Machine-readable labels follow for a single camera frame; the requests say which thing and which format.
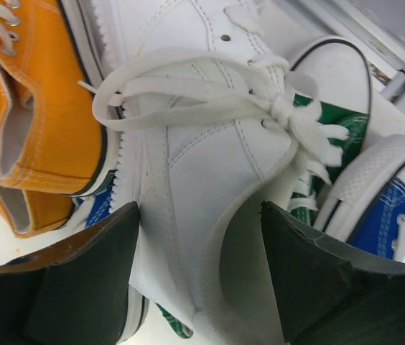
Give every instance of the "rubber sole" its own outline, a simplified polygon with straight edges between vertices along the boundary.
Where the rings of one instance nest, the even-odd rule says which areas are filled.
[[[93,33],[85,16],[86,1],[57,0],[62,17],[65,21],[70,39],[72,40],[79,66],[85,76],[85,82],[94,88],[99,87],[103,80],[101,60],[93,43]],[[115,108],[109,109],[113,119],[120,115]],[[111,183],[116,170],[120,134],[100,125],[102,133],[102,154],[91,182],[73,196],[89,196],[105,190]]]
[[[354,229],[366,219],[379,197],[405,168],[405,148],[403,152],[396,151],[397,139],[385,138],[371,147],[370,152],[375,154],[367,152],[348,166],[333,187],[335,194],[331,191],[320,209],[316,229],[344,242],[357,234]]]
[[[121,18],[119,13],[114,11],[111,0],[91,0],[91,2],[105,45],[106,59],[114,68],[127,61],[125,43],[117,35],[117,32],[121,32]],[[117,170],[113,180],[111,212],[126,203],[139,200],[143,159],[142,142],[140,132],[128,133],[127,140],[126,134],[121,134]]]

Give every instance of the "white shoelace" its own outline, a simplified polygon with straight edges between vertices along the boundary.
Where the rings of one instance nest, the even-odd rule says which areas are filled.
[[[342,141],[348,140],[349,138],[349,130],[343,126],[326,124],[322,125],[320,128],[327,138],[339,139]],[[316,194],[314,192],[310,194],[311,183],[314,176],[320,178],[325,184],[332,185],[326,167],[316,160],[310,160],[307,163],[307,171],[300,176],[297,186],[294,189],[295,193],[299,193],[305,197],[291,199],[289,203],[289,212],[300,207],[305,207],[313,211],[319,210],[316,202]]]
[[[251,13],[241,6],[225,10],[227,17],[247,32],[261,30]],[[184,78],[144,76],[158,68],[192,60],[215,60],[240,73],[252,87],[233,90],[227,85]],[[287,130],[298,140],[313,160],[328,166],[341,165],[339,147],[333,147],[317,120],[321,107],[317,85],[310,77],[288,72],[288,62],[275,55],[259,55],[240,63],[218,52],[167,48],[144,54],[115,69],[102,82],[93,102],[94,117],[106,127],[120,132],[138,131],[155,127],[210,126],[236,119],[258,119],[270,131]],[[278,92],[277,84],[268,77],[269,68],[283,72],[285,90]],[[307,106],[294,107],[294,88],[310,95],[313,101]],[[196,106],[162,109],[151,114],[135,114],[127,99],[154,93],[191,98],[201,102]],[[125,119],[109,119],[108,106],[123,105]]]
[[[0,4],[0,18],[6,20],[6,23],[10,26],[15,26],[20,23],[19,17],[16,17],[12,10],[21,5],[20,0],[5,0],[6,6]],[[0,23],[0,40],[3,44],[2,50],[9,55],[14,55],[13,41],[15,40],[14,33],[6,29],[6,27]]]

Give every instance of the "white sole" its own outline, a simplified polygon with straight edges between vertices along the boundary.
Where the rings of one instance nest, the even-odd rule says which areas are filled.
[[[93,49],[91,42],[93,41],[92,34],[90,30],[86,27],[85,16],[83,15],[83,7],[88,5],[85,0],[59,0],[61,9],[63,10],[63,14],[65,19],[67,20],[69,26],[74,28],[71,30],[71,35],[73,41],[75,41],[76,49],[78,50],[78,56],[80,58],[80,62],[82,63],[82,67],[85,68],[85,73],[89,78],[89,83],[94,87],[97,88],[102,83],[104,79],[103,72],[101,70],[101,57],[97,55],[95,49]],[[108,1],[101,0],[101,1],[93,1],[98,2],[100,4],[100,9],[105,9],[103,5],[108,6]],[[104,32],[107,37],[116,37],[114,32],[111,34],[110,32]],[[121,176],[124,173],[124,168],[121,165],[125,166],[124,164],[124,135],[119,134],[118,132],[111,131],[110,129],[106,129],[107,133],[107,151],[106,151],[106,159],[103,164],[101,171],[98,174],[98,178],[94,184],[87,190],[80,194],[80,196],[86,196],[97,190],[102,190],[103,186],[106,183],[109,183],[111,180],[108,178],[109,175],[113,174],[116,176],[115,180],[118,179],[118,175]],[[115,184],[113,187],[113,193],[115,190],[118,190],[117,182],[113,181]],[[146,314],[148,312],[149,302],[148,300],[142,296],[137,290],[133,289],[129,286],[128,291],[128,310],[126,312],[126,323],[124,325],[124,330],[120,341],[125,341],[131,338],[140,328]]]
[[[128,290],[128,311],[126,325],[118,343],[130,339],[145,321],[148,313],[149,301],[139,291],[129,286]]]
[[[107,61],[110,61],[114,67],[126,63],[126,46],[117,34],[121,31],[119,13],[113,10],[111,0],[91,0],[91,2],[106,46]],[[113,180],[111,212],[128,202],[139,201],[142,150],[140,133],[128,133],[127,138],[125,133],[121,134],[116,174]]]
[[[404,168],[405,155],[392,157],[391,162],[383,166],[381,171],[373,171],[373,179],[369,185],[364,185],[359,190],[360,194],[357,196],[357,202],[353,205],[345,203],[338,197],[329,197],[321,208],[314,227],[327,235],[346,242],[355,235],[353,233],[354,229],[364,219],[364,214],[371,210],[373,202],[378,200],[377,196],[380,196],[385,191],[392,179]],[[345,183],[344,175],[340,177],[343,180],[337,180],[337,183]]]
[[[62,15],[65,17],[70,28],[70,35],[74,43],[74,48],[77,50],[81,68],[88,78],[86,82],[91,84],[94,88],[97,88],[103,80],[103,74],[101,71],[100,58],[97,55],[96,49],[94,49],[91,44],[93,41],[92,34],[83,16],[83,6],[85,6],[85,2],[80,0],[60,0],[60,5]],[[118,117],[118,114],[112,109],[111,116]],[[120,147],[120,135],[108,128],[103,128],[102,130],[105,132],[104,140],[106,140],[103,165],[101,169],[96,172],[96,177],[92,184],[85,190],[76,193],[76,196],[89,196],[101,192],[113,179]]]

